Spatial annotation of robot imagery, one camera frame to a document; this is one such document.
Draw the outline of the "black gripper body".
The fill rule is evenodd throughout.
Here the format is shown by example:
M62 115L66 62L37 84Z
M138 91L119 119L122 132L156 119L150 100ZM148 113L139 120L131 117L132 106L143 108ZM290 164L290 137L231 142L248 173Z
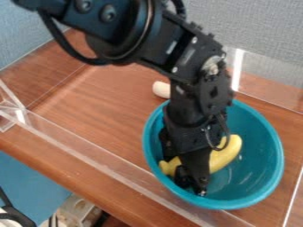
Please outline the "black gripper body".
M168 115L168 106L166 106L162 122L160 133L166 132L168 134L176 155L204 148L222 151L228 146L231 132L226 123L226 115L222 113L196 126L183 126L172 121Z

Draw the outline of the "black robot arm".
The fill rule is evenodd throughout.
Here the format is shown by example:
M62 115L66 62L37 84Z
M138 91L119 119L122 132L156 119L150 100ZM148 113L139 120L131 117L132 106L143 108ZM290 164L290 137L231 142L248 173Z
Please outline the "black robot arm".
M231 140L226 109L235 93L226 53L188 22L183 0L12 0L36 12L63 50L95 65L136 63L171 82L159 132L162 155L178 158L174 181L204 195L212 151Z

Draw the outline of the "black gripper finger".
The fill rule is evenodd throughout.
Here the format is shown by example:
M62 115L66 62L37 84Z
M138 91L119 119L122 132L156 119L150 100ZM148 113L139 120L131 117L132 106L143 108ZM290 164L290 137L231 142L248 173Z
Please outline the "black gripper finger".
M210 157L210 148L199 149L180 155L194 193L202 197L207 194L207 185L210 183Z
M159 168L164 175L170 176L175 184L180 187L190 186L190 176L186 166L182 164L176 151L172 147L172 141L168 134L162 132L159 135L162 141L163 159L159 161Z

